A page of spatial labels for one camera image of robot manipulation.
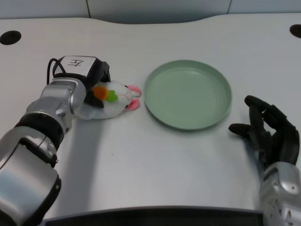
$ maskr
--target orange felt carrot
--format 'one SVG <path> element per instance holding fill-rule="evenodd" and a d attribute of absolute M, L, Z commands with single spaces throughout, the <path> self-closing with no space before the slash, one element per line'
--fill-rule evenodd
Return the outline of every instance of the orange felt carrot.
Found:
<path fill-rule="evenodd" d="M 92 89 L 94 96 L 100 100 L 105 100 L 108 98 L 109 92 L 106 87 L 94 87 Z"/>

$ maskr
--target robotic arm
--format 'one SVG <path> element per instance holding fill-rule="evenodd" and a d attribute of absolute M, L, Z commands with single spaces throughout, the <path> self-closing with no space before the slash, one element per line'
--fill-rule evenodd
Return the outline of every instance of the robotic arm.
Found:
<path fill-rule="evenodd" d="M 264 205 L 263 222 L 267 226 L 301 225 L 300 172 L 295 166 L 299 154 L 299 132 L 274 105 L 247 96 L 250 125 L 232 124 L 229 130 L 249 139 L 259 152 L 265 170 L 260 198 Z M 276 130 L 271 135 L 263 124 Z"/>
<path fill-rule="evenodd" d="M 49 83 L 53 61 L 54 79 Z M 36 226 L 56 200 L 61 180 L 56 152 L 83 102 L 103 107 L 91 88 L 110 81 L 96 57 L 65 56 L 48 65 L 47 86 L 0 140 L 0 226 Z"/>

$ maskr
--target wall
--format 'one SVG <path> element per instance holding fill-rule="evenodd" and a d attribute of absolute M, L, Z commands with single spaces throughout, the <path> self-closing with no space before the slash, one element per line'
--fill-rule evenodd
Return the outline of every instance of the wall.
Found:
<path fill-rule="evenodd" d="M 91 17 L 124 24 L 278 12 L 301 12 L 301 0 L 0 0 L 0 18 Z"/>

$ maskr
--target pink ear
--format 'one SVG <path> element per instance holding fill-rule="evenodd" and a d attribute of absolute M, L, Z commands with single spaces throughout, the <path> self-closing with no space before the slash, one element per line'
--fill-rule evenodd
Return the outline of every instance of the pink ear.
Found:
<path fill-rule="evenodd" d="M 133 111 L 140 107 L 140 101 L 138 99 L 133 99 L 132 102 L 126 107 L 127 111 Z"/>
<path fill-rule="evenodd" d="M 139 96 L 141 96 L 141 90 L 138 88 L 138 87 L 136 87 L 136 86 L 132 86 L 132 85 L 129 85 L 129 86 L 127 86 L 131 91 L 133 91 L 133 92 L 135 92 L 135 93 L 137 93 L 138 95 L 138 97 Z"/>

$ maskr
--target black hole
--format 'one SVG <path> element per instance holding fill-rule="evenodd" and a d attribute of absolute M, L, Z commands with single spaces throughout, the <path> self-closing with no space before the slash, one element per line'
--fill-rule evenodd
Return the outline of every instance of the black hole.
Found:
<path fill-rule="evenodd" d="M 301 38 L 301 24 L 295 24 L 290 27 L 290 32 L 292 35 Z"/>
<path fill-rule="evenodd" d="M 12 45 L 21 39 L 21 33 L 17 31 L 5 32 L 0 36 L 0 43 L 3 45 Z"/>

